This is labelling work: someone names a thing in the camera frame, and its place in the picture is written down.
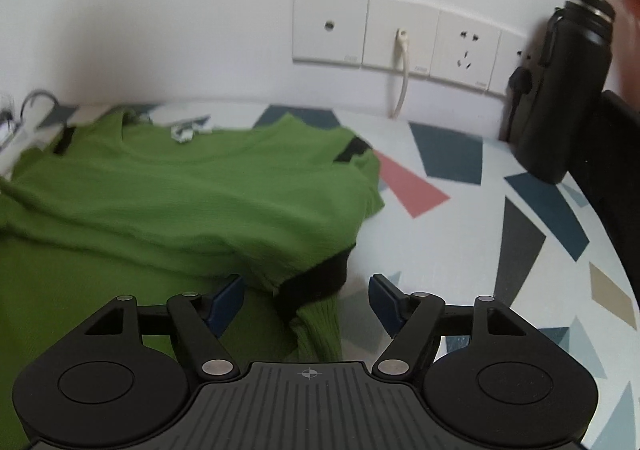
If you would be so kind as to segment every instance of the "patterned tablecloth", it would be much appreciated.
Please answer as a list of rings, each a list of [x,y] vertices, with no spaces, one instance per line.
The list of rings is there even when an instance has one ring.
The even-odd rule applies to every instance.
[[[0,153],[0,173],[10,172],[25,147],[50,141],[65,121],[90,121],[110,108],[42,105]],[[369,115],[238,102],[138,107],[158,124],[249,128],[289,110],[310,125],[354,130],[382,161],[386,206],[364,224],[340,293],[345,359],[370,366],[390,341],[367,302],[374,273],[404,292],[428,291],[449,304],[494,295],[593,374],[600,399],[584,444],[638,448],[638,305],[604,228],[571,176],[546,185],[526,173],[506,144]],[[447,337],[438,356],[466,343],[465,337]]]

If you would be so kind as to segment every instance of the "pink shape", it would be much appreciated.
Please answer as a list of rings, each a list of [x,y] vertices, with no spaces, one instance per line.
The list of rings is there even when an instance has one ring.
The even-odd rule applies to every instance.
[[[435,186],[399,165],[393,159],[375,151],[380,159],[380,178],[394,192],[398,200],[414,219],[449,199]]]

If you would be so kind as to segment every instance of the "green fabric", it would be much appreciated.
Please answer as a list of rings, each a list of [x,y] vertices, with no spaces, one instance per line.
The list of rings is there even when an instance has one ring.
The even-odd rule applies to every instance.
[[[353,245],[382,206],[371,151],[286,115],[254,130],[178,144],[123,112],[78,128],[64,156],[30,150],[0,178],[0,447],[24,436],[10,403],[17,372],[119,294],[162,303],[240,273],[245,303],[222,338],[240,363],[340,358],[335,298],[289,328],[271,297],[286,279]],[[168,341],[145,343],[170,353]]]

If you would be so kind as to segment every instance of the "thermos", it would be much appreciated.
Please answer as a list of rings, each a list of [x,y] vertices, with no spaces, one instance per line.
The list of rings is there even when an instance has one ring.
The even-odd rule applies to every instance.
[[[549,19],[540,85],[515,153],[542,181],[559,183],[568,170],[580,127],[609,72],[615,17],[606,0],[565,0]]]

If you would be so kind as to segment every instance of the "white cable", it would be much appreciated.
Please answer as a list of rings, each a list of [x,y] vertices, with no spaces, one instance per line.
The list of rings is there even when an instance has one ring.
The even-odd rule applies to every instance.
[[[391,113],[391,119],[398,118],[404,104],[406,88],[409,85],[409,33],[406,29],[398,29],[396,32],[396,46],[400,48],[400,55],[402,56],[402,89],[400,90],[398,104],[396,104],[394,111]]]

